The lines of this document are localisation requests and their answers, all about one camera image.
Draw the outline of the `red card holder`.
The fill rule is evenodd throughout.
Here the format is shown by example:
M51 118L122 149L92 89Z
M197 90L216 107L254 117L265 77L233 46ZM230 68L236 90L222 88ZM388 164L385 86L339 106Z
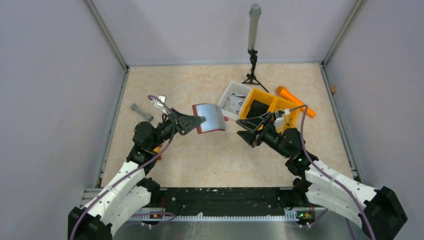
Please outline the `red card holder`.
M225 131L226 121L219 105L212 103L201 103L192 105L194 116L203 117L205 121L196 127L198 134L215 131Z

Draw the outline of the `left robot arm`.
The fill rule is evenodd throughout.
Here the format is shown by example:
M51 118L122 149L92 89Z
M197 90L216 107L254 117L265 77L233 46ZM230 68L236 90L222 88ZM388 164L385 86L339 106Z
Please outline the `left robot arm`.
M165 121L153 126L148 121L134 128L133 147L118 173L83 207L74 207L68 215L69 240L111 240L116 232L139 209L147 206L153 190L146 174L156 164L160 152L155 149L170 144L175 134L190 133L206 121L204 116L187 115L174 108Z

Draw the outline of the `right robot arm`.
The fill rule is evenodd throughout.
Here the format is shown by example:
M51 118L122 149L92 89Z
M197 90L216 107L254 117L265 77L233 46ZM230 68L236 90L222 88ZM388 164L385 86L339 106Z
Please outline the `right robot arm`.
M408 220L399 198L389 187L365 185L329 167L306 149L303 130L278 132L277 112L238 119L237 134L252 148L261 144L286 159L298 181L294 185L311 204L324 207L359 226L371 240L393 240Z

